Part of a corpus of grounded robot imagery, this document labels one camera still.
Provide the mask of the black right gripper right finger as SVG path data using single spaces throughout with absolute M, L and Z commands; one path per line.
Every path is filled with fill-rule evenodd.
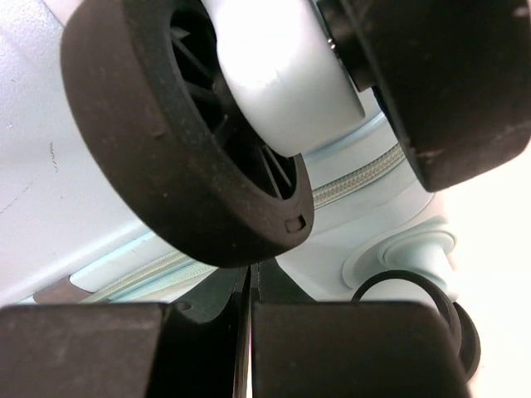
M 405 270 L 348 302 L 318 302 L 270 260 L 253 272 L 256 397 L 467 397 L 462 328 L 449 297 Z

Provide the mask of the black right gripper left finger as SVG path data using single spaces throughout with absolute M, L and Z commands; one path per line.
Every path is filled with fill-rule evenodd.
M 4 397 L 229 397 L 247 272 L 219 269 L 171 303 L 13 305 Z

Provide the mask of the light blue hard suitcase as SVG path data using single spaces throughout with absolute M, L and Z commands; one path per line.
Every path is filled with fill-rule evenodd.
M 457 301 L 447 190 L 530 140 L 527 1 L 4 1 L 1 312 L 171 303 L 255 268 L 318 302 L 419 274 Z

